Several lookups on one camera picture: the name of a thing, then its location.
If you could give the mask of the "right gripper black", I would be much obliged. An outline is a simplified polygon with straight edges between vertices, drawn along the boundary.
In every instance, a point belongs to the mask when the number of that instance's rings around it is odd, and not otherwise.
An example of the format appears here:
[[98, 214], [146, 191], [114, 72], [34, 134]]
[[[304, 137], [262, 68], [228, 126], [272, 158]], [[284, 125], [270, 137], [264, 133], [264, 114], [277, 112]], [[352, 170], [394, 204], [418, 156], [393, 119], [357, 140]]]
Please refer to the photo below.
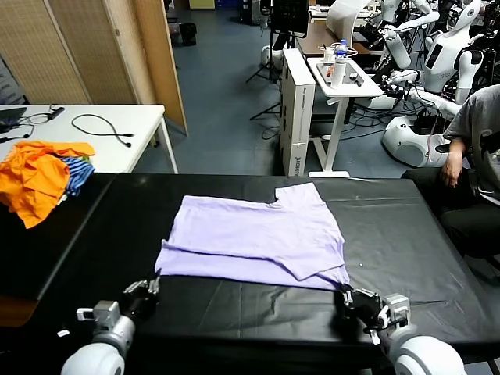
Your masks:
[[335, 305], [345, 308], [347, 319], [361, 320], [368, 329], [382, 329], [386, 323], [380, 313], [383, 305], [378, 293], [365, 288], [353, 289], [348, 284], [339, 284], [335, 291]]

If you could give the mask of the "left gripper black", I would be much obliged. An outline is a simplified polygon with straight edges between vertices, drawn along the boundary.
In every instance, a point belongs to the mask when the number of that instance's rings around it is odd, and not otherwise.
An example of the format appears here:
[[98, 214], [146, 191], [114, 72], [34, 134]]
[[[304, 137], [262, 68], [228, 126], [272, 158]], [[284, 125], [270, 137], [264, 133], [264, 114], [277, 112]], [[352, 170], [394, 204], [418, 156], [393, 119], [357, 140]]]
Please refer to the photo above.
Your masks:
[[145, 320], [150, 317], [157, 306], [160, 274], [156, 274], [149, 282], [138, 280], [123, 290], [120, 299], [120, 311], [132, 320]]

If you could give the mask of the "person's bare hand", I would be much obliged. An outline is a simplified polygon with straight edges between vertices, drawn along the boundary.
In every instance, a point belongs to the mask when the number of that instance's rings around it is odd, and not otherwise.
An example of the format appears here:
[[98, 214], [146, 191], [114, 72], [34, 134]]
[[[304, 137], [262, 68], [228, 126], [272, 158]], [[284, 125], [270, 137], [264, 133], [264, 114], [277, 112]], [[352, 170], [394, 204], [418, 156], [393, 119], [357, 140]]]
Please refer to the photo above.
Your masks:
[[463, 154], [450, 151], [441, 170], [441, 179], [445, 186], [455, 188], [463, 170]]

